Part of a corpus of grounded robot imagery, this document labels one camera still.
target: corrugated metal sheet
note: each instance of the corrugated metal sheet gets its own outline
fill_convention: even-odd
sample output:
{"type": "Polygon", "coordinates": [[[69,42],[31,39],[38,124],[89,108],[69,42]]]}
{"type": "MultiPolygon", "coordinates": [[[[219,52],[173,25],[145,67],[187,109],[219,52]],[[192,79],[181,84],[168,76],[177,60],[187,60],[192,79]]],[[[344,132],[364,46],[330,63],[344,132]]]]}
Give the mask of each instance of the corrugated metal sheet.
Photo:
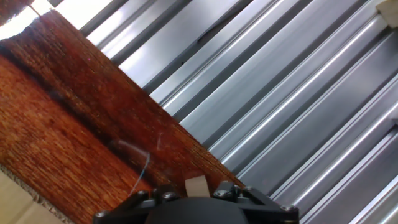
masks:
{"type": "Polygon", "coordinates": [[[302,223],[394,223],[398,33],[380,2],[130,0],[77,27],[302,223]]]}

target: brown wooden plank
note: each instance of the brown wooden plank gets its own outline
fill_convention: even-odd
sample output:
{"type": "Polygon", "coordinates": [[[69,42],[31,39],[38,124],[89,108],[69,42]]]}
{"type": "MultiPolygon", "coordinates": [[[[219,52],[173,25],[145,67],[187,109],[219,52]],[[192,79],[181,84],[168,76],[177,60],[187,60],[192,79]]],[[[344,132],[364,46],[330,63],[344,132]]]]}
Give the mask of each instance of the brown wooden plank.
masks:
{"type": "Polygon", "coordinates": [[[210,190],[240,181],[155,101],[86,40],[58,12],[35,20],[21,34],[0,41],[43,86],[59,96],[109,148],[138,170],[150,162],[146,181],[172,183],[206,175],[210,190]]]}
{"type": "MultiPolygon", "coordinates": [[[[117,206],[138,178],[1,55],[0,163],[76,223],[117,206]]],[[[138,189],[151,188],[139,182],[138,189]]]]}

